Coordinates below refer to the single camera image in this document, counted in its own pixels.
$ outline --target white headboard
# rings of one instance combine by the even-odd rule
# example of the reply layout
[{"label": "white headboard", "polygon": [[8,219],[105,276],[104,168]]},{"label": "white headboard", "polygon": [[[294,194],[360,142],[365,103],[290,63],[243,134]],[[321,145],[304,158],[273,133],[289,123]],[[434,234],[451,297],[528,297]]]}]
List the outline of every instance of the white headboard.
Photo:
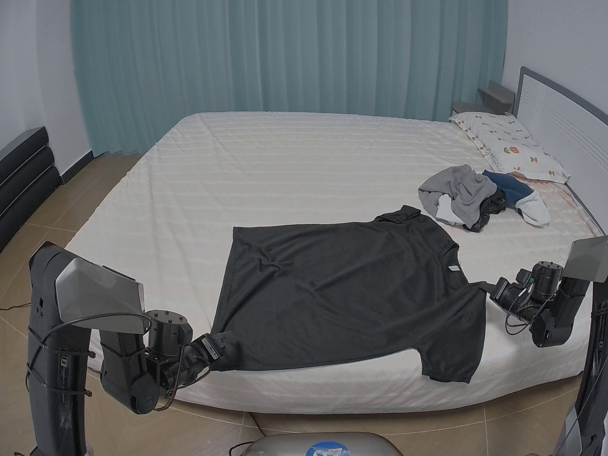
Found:
[{"label": "white headboard", "polygon": [[567,186],[608,232],[608,115],[527,67],[513,114],[570,174]]}]

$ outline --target clothing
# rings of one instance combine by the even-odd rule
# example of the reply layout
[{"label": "clothing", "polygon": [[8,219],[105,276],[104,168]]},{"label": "clothing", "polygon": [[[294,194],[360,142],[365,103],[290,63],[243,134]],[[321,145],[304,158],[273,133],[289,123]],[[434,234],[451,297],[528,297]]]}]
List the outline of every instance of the clothing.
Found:
[{"label": "clothing", "polygon": [[541,228],[549,226],[551,216],[538,191],[510,174],[483,171],[483,175],[505,192],[507,206],[516,209],[524,221]]},{"label": "clothing", "polygon": [[236,346],[214,370],[280,370],[415,348],[422,374],[469,382],[485,335],[485,293],[458,244],[419,209],[369,223],[233,230],[212,334]]},{"label": "clothing", "polygon": [[418,188],[422,206],[437,217],[439,198],[444,194],[452,198],[452,211],[469,228],[479,219],[482,201],[496,193],[496,185],[486,176],[477,174],[470,165],[448,167],[425,180]]},{"label": "clothing", "polygon": [[437,219],[442,219],[446,223],[452,225],[461,225],[462,220],[454,214],[452,211],[452,198],[449,194],[444,194],[439,198],[439,205],[437,207]]},{"label": "clothing", "polygon": [[497,189],[496,193],[482,201],[479,207],[479,219],[477,222],[471,228],[468,228],[466,225],[463,228],[474,233],[479,233],[490,221],[490,215],[497,215],[505,209],[505,194],[502,192],[502,189]]}]

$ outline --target mattress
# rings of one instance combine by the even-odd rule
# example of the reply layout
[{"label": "mattress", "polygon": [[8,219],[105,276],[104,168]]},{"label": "mattress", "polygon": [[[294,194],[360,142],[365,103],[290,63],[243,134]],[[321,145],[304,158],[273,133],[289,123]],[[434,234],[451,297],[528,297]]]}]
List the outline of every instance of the mattress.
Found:
[{"label": "mattress", "polygon": [[[421,207],[418,186],[451,166],[488,164],[454,124],[334,114],[226,112],[184,118],[107,195],[67,246],[144,285],[146,309],[185,315],[210,330],[232,227],[371,221],[403,204]],[[442,227],[460,244],[470,282],[514,280],[541,260],[562,263],[573,240],[597,235],[567,187],[532,184],[551,214],[547,229],[513,210],[481,233]],[[213,372],[178,399],[257,412],[330,414],[448,409],[579,373],[591,296],[566,344],[536,348],[528,331],[508,336],[487,301],[482,360],[470,384],[421,375],[406,350],[348,364],[277,371]],[[89,363],[99,369],[94,332]]]}]

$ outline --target white pillow with floral print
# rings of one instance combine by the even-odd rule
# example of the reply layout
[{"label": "white pillow with floral print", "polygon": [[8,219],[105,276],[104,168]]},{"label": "white pillow with floral print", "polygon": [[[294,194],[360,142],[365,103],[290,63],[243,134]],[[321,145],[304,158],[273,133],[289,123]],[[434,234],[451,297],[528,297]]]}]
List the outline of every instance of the white pillow with floral print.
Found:
[{"label": "white pillow with floral print", "polygon": [[513,115],[467,111],[450,120],[465,131],[495,172],[560,184],[570,177]]}]

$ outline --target wall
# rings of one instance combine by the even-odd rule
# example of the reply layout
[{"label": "wall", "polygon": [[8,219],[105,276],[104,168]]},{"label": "wall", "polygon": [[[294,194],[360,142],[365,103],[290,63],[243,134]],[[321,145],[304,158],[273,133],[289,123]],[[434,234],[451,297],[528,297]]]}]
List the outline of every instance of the wall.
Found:
[{"label": "wall", "polygon": [[608,0],[509,0],[504,86],[521,66],[608,112]]},{"label": "wall", "polygon": [[0,0],[0,148],[41,125],[61,174],[91,150],[73,73],[70,0]]}]

